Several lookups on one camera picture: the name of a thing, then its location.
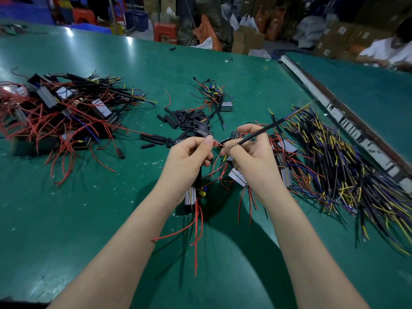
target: box label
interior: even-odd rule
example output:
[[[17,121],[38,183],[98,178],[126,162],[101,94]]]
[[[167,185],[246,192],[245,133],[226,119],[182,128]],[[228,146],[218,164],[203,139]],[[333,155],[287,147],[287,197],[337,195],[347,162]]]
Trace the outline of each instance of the box label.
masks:
[[[337,32],[340,33],[341,35],[343,35],[346,31],[347,31],[347,28],[342,26],[341,28],[339,28],[339,30]]]

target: red stool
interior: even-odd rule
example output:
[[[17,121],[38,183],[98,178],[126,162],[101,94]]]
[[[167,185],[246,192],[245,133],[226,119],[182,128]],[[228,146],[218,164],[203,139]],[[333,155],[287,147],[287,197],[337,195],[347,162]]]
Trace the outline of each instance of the red stool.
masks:
[[[168,36],[171,44],[177,44],[178,36],[176,33],[176,25],[155,23],[153,28],[154,40],[161,42],[162,36]]]
[[[93,11],[85,9],[73,9],[73,20],[75,24],[88,23],[97,25],[96,16]]]

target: person's right hand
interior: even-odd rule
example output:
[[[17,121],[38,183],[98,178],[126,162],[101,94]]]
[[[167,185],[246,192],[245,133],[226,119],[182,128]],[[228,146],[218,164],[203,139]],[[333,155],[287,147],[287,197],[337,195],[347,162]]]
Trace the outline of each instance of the person's right hand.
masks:
[[[236,130],[240,133],[255,133],[261,126],[245,124]],[[264,205],[275,192],[285,190],[280,176],[269,137],[266,132],[256,137],[256,142],[247,141],[241,146],[236,144],[242,138],[225,142],[220,155],[233,157],[234,167],[245,177]]]

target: fingernail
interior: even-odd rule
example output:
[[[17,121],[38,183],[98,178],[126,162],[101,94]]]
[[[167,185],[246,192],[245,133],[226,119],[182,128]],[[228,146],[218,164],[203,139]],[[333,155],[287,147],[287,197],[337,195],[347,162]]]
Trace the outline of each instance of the fingernail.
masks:
[[[209,134],[206,138],[205,138],[205,144],[213,144],[213,135]]]

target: person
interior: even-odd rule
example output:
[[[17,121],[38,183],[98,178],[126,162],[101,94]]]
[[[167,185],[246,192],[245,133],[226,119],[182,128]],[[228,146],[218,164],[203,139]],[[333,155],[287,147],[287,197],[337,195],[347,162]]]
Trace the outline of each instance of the person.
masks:
[[[240,133],[261,129],[254,124]],[[282,182],[267,133],[237,145],[224,144],[272,221],[300,308],[368,308],[328,253],[312,225]],[[152,192],[85,269],[50,304],[55,308],[129,308],[163,225],[195,181],[210,166],[214,140],[191,137],[170,149]]]
[[[412,17],[399,25],[394,36],[373,42],[356,60],[377,63],[385,68],[397,66],[403,71],[412,69]]]

